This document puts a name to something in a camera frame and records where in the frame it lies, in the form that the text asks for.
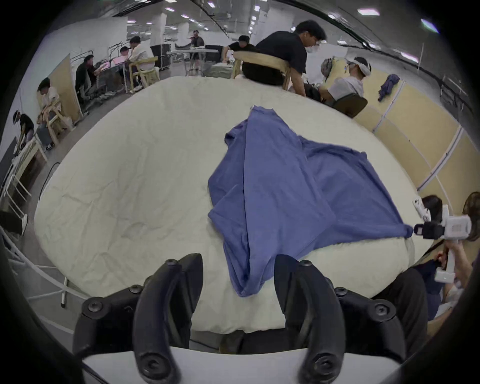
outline black t-shirt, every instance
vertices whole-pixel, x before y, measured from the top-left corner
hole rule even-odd
[[[237,51],[256,52],[257,51],[257,49],[253,44],[247,44],[244,48],[242,48],[239,43],[233,43],[233,44],[230,44],[228,47],[234,52],[237,52]]]
[[[90,82],[92,84],[96,83],[96,76],[94,74],[94,67],[88,67],[85,63],[82,63],[78,66],[77,72],[75,73],[75,90],[79,90],[86,82],[86,74],[90,77]]]
[[[194,37],[192,39],[192,46],[193,47],[203,47],[204,45],[205,45],[205,42],[200,36]]]
[[[278,31],[267,36],[256,46],[257,51],[288,61],[298,73],[306,72],[307,51],[300,36],[295,33]]]
[[[24,113],[20,115],[20,126],[23,127],[25,125],[25,134],[27,134],[28,131],[33,131],[33,122],[32,120],[25,115]]]

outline beige panel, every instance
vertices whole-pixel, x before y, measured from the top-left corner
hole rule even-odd
[[[333,84],[335,79],[337,79],[338,77],[348,77],[348,70],[345,70],[346,65],[347,62],[345,61],[345,59],[334,58],[330,75],[328,76],[327,81],[322,85],[322,88],[329,88]]]
[[[430,196],[430,195],[437,195],[442,199],[443,204],[448,204],[447,197],[445,196],[444,191],[442,190],[442,187],[440,186],[439,181],[437,180],[436,177],[434,177],[425,188],[423,188],[419,192],[420,197],[425,197],[425,196]]]
[[[480,153],[463,133],[451,157],[438,173],[455,215],[462,213],[468,195],[480,191]]]
[[[458,122],[444,108],[407,83],[387,116],[432,167],[442,158],[458,128]]]
[[[382,115],[386,112],[388,106],[391,104],[392,98],[398,90],[402,80],[394,85],[392,93],[385,96],[382,102],[378,101],[378,91],[385,83],[388,73],[372,68],[372,73],[363,79],[363,97],[368,100],[369,107],[375,108]]]
[[[426,179],[430,173],[430,167],[394,124],[384,119],[375,135],[392,152],[415,186]]]
[[[80,109],[72,82],[70,55],[64,58],[47,77],[50,79],[50,85],[55,87],[60,95],[62,114],[70,116],[73,121],[78,120],[80,118]],[[38,104],[42,108],[40,92],[37,92],[36,96]]]
[[[371,132],[377,126],[381,118],[382,115],[377,110],[367,105],[362,112],[355,116],[354,120]]]

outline white wall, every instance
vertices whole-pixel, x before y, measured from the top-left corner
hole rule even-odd
[[[20,133],[19,128],[12,123],[13,113],[20,109],[35,122],[40,113],[36,98],[38,85],[68,54],[73,57],[93,50],[94,60],[99,61],[108,56],[109,46],[125,41],[126,35],[127,17],[85,20],[46,35],[23,76],[10,108],[0,143],[0,158],[13,137],[18,137]]]

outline white pillar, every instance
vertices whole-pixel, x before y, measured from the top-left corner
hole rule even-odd
[[[258,43],[273,32],[290,31],[291,27],[293,27],[294,18],[295,15],[286,6],[282,4],[271,4],[263,28],[261,28],[262,33],[257,33],[255,40],[258,39]]]
[[[162,13],[152,19],[152,35],[150,36],[150,45],[163,44],[163,34],[167,24],[167,15]]]
[[[181,23],[179,24],[178,34],[177,34],[177,45],[184,46],[192,41],[189,39],[190,34],[188,33],[189,24]]]

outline person's hand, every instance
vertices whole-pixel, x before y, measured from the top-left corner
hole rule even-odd
[[[442,268],[445,268],[447,264],[447,255],[443,252],[438,252],[436,256],[433,257],[435,261],[439,261],[442,264]]]

